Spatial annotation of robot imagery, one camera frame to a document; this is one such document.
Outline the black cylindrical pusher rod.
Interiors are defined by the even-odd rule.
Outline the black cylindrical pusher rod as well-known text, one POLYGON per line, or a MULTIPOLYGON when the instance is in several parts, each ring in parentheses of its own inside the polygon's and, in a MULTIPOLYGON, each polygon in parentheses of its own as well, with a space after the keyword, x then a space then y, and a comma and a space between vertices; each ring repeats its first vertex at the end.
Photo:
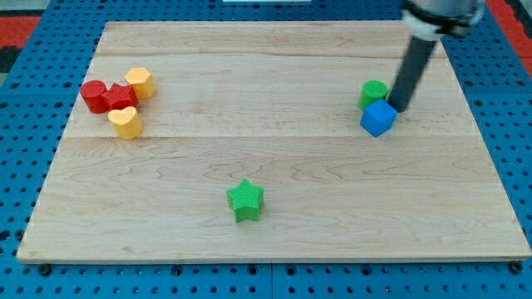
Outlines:
POLYGON ((411 37, 399 71, 387 96, 387 103, 397 112, 402 113, 408 109, 435 46, 436 41, 411 37))

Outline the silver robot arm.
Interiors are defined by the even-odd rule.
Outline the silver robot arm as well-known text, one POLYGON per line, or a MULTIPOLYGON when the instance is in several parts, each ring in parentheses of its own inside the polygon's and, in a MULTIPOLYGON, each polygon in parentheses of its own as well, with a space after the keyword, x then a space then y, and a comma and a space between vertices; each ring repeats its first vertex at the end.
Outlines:
POLYGON ((406 111, 436 43, 444 36, 465 37, 484 10, 485 0, 403 0, 402 20, 411 39, 387 103, 400 113, 406 111))

